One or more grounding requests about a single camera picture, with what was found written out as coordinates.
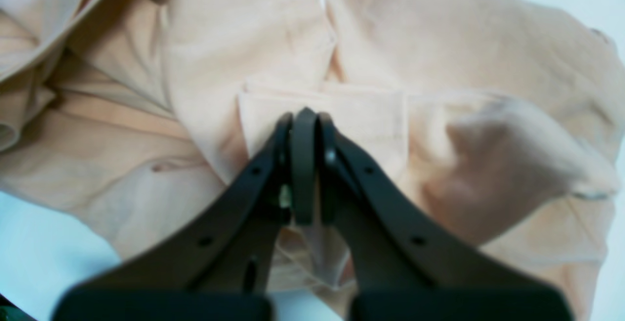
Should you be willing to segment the right gripper black right finger side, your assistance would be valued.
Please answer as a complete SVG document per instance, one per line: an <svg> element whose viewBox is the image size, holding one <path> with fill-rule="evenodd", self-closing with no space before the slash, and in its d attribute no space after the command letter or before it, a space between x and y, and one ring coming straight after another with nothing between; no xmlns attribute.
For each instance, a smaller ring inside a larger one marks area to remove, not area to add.
<svg viewBox="0 0 625 321"><path fill-rule="evenodd" d="M462 243L407 199L322 112L322 223L346 241L358 293L350 321L571 321L561 292Z"/></svg>

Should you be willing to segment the right gripper black left finger side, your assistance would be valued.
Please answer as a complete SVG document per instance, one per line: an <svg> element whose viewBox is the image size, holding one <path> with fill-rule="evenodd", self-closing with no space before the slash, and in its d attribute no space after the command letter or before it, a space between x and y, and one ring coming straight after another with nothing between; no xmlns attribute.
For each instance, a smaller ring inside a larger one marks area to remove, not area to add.
<svg viewBox="0 0 625 321"><path fill-rule="evenodd" d="M162 243L71 288L55 321L272 321L266 296L281 228L311 223L297 204L314 166L315 112L281 116L270 138L208 209Z"/></svg>

